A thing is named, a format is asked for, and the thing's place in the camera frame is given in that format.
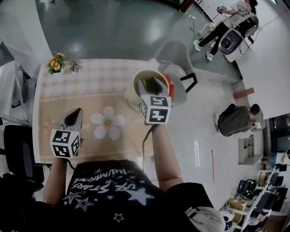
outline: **black t-shirt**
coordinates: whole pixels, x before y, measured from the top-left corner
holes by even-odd
[[[132,161],[85,163],[77,166],[67,195],[57,206],[34,204],[30,231],[178,226],[194,232],[198,230],[184,212],[199,206],[213,207],[201,184],[178,184],[163,193]]]

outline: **yellow flower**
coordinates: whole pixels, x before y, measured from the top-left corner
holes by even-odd
[[[59,68],[60,68],[59,63],[55,62],[55,64],[54,64],[54,70],[58,70]]]
[[[64,57],[64,54],[56,53],[58,56]]]
[[[50,62],[50,66],[53,67],[55,65],[55,60],[53,60],[52,62]]]

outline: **potted plant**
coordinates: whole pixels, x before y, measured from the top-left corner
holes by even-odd
[[[52,57],[48,63],[48,67],[50,74],[59,73],[65,67],[64,54],[57,53],[55,57]]]

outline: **beige bowl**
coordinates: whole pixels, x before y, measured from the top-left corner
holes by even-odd
[[[140,93],[138,90],[138,81],[139,80],[148,80],[151,77],[155,77],[159,79],[164,85],[167,86],[168,94],[169,94],[169,85],[166,78],[158,71],[154,71],[151,69],[146,69],[138,72],[134,77],[133,81],[130,83],[127,91],[125,93],[126,102],[130,104],[132,108],[137,111],[140,111],[139,104],[140,104]]]

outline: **dark hair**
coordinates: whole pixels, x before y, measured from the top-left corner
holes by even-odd
[[[252,115],[257,115],[258,113],[260,113],[260,107],[257,104],[252,105],[251,107],[251,114]]]
[[[256,6],[258,5],[257,0],[250,0],[250,6],[252,8],[251,12],[257,14]]]

